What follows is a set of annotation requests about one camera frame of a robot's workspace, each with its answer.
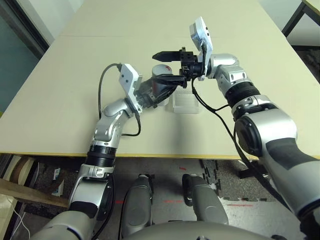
black cable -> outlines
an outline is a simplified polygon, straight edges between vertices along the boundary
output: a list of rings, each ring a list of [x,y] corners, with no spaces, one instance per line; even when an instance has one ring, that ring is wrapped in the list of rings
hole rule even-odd
[[[109,66],[107,66],[101,73],[100,81],[99,81],[99,88],[98,88],[98,112],[99,112],[99,119],[101,119],[101,88],[102,88],[102,82],[104,79],[104,76],[106,72],[112,68],[117,67],[119,71],[121,71],[121,63],[112,63]]]
[[[140,122],[139,113],[136,111],[134,115],[135,115],[136,122],[138,123],[138,132],[135,134],[123,133],[121,134],[122,136],[136,137],[141,133],[141,122]]]
[[[124,213],[125,201],[126,201],[128,192],[129,192],[129,191],[127,191],[126,194],[125,194],[125,196],[124,196],[123,203],[122,203],[122,207],[121,207],[121,214],[120,214],[120,221],[119,221],[119,229],[118,229],[118,239],[117,239],[117,240],[120,240],[120,236],[121,236],[122,216],[123,216],[123,213]]]
[[[285,206],[289,211],[289,207],[286,204],[285,200],[282,198],[282,196],[271,186],[271,184],[264,178],[264,176],[260,173],[260,171],[256,168],[256,166],[254,166],[246,157],[246,155],[244,154],[244,152],[241,150],[241,148],[239,147],[237,140],[236,140],[236,129],[234,129],[233,135],[228,127],[228,125],[226,124],[225,120],[218,114],[216,113],[216,111],[225,108],[225,106],[220,107],[218,109],[214,109],[212,107],[210,107],[209,105],[207,105],[202,98],[199,96],[195,86],[194,86],[194,80],[195,78],[192,79],[191,81],[191,86],[192,86],[192,93],[194,94],[195,98],[211,113],[213,113],[214,115],[216,115],[222,122],[222,124],[224,125],[226,131],[228,132],[230,138],[232,139],[235,149],[238,152],[242,162],[246,165],[246,167],[248,169],[250,169],[254,175],[254,177],[258,180],[258,182],[275,198],[277,199],[283,206]]]
[[[101,119],[101,114],[102,114],[102,111],[101,111],[101,88],[102,88],[102,82],[104,80],[104,76],[105,76],[106,72],[112,67],[117,67],[119,72],[120,72],[121,71],[121,66],[122,66],[121,63],[112,63],[109,66],[107,66],[101,73],[101,77],[100,77],[100,81],[99,81],[99,87],[98,87],[98,113],[99,113],[99,119]],[[124,133],[124,134],[122,134],[122,136],[136,137],[136,136],[138,136],[140,134],[140,132],[141,132],[140,116],[139,116],[139,113],[137,111],[134,114],[135,114],[135,119],[136,119],[136,121],[138,123],[138,132],[135,133],[135,134]]]
[[[111,207],[108,213],[108,216],[106,216],[106,219],[104,220],[104,222],[102,223],[101,227],[98,229],[98,231],[96,231],[96,233],[94,234],[94,236],[91,238],[91,240],[96,240],[99,235],[101,234],[101,232],[103,231],[103,229],[106,227],[106,225],[108,224],[112,212],[114,211],[115,208],[115,202],[116,202],[116,184],[115,184],[115,176],[113,174],[111,174],[111,179],[112,179],[112,203],[111,203]]]

floor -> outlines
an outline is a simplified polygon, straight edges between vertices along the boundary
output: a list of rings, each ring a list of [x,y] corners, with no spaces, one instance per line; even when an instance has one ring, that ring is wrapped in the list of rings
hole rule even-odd
[[[116,204],[109,224],[103,230],[99,239],[117,239],[122,201],[128,188],[138,174],[141,173],[154,174],[152,181],[154,185],[152,205],[154,223],[159,224],[174,220],[196,220],[193,208],[184,204],[181,179],[185,173],[203,176],[205,172],[203,169],[204,164],[205,166],[212,165],[215,169],[215,173],[209,170],[213,178],[211,181],[219,183],[217,184],[217,192],[229,218],[230,225],[250,230],[266,237],[277,234],[289,240],[303,239],[304,235],[299,231],[299,221],[291,212],[275,202],[253,177],[246,179],[237,177],[236,173],[245,169],[238,161],[207,160],[201,163],[197,159],[162,158],[122,158],[117,160],[115,170]],[[41,180],[42,174],[40,171],[39,180]],[[65,184],[68,185],[68,177],[65,180]],[[48,210],[44,210],[42,213],[39,210],[46,207],[39,206],[37,214],[48,214]],[[31,213],[26,213],[23,219],[31,235],[39,231],[50,220]],[[22,225],[19,226],[12,239],[28,239],[27,231]]]

red marking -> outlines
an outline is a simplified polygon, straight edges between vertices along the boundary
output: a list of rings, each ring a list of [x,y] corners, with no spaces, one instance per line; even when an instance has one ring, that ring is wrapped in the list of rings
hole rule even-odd
[[[250,204],[227,204],[227,206],[232,206],[232,207],[253,207],[253,205],[250,205]]]
[[[181,204],[184,201],[183,200],[164,200],[163,202],[166,203],[166,204],[174,204],[174,203]]]

white wall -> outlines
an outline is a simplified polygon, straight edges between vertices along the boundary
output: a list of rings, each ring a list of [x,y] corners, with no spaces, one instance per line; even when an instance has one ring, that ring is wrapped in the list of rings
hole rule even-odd
[[[85,0],[17,0],[49,45]]]
[[[301,0],[258,0],[280,30],[291,18]],[[291,45],[320,46],[320,26],[304,15],[287,37]]]

wooden board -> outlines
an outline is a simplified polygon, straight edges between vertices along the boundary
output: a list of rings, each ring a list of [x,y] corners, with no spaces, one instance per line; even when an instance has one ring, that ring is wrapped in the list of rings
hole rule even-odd
[[[0,194],[36,203],[50,204],[63,208],[68,207],[68,199],[45,194],[39,190],[22,186],[0,178]]]

